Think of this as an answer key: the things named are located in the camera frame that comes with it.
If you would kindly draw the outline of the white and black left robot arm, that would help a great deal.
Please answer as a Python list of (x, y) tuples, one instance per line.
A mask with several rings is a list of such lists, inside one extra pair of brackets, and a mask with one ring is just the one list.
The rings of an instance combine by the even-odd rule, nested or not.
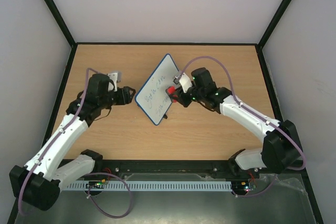
[(92, 150), (82, 151), (66, 165), (60, 163), (75, 141), (98, 120), (102, 110), (132, 102), (136, 90), (128, 86), (119, 88), (120, 80), (119, 72), (87, 76), (83, 91), (69, 104), (50, 139), (23, 167), (16, 165), (11, 169), (9, 178), (19, 211), (24, 202), (46, 211), (68, 185), (101, 171), (103, 156)]

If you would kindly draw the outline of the red whiteboard eraser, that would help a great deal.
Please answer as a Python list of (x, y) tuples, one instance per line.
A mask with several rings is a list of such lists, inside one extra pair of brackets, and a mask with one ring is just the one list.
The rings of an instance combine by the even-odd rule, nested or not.
[(168, 97), (170, 98), (170, 100), (171, 100), (171, 102), (172, 103), (175, 103), (175, 102), (177, 102), (177, 96), (176, 96), (176, 94), (175, 94), (175, 91), (176, 91), (176, 89), (175, 89), (175, 87), (174, 86), (170, 86), (170, 87), (168, 87), (167, 89), (166, 89), (166, 94), (168, 95)]

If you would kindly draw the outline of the small blue-framed whiteboard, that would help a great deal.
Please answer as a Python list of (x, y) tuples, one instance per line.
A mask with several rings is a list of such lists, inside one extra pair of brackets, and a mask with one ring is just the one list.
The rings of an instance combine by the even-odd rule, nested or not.
[(173, 79), (178, 71), (172, 56), (166, 54), (135, 95), (136, 104), (156, 126), (172, 104), (166, 89), (174, 84)]

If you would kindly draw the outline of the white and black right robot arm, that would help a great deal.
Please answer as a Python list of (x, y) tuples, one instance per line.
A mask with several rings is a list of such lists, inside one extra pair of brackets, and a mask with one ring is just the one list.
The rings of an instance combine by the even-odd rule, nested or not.
[(176, 77), (166, 93), (172, 102), (185, 108), (197, 102), (209, 111), (233, 119), (261, 141), (261, 148), (242, 149), (229, 158), (229, 172), (236, 178), (255, 168), (281, 174), (292, 169), (292, 164), (303, 153), (298, 132), (291, 121), (280, 122), (248, 106), (234, 95), (232, 89), (218, 87), (206, 68), (192, 71), (191, 77), (186, 74)]

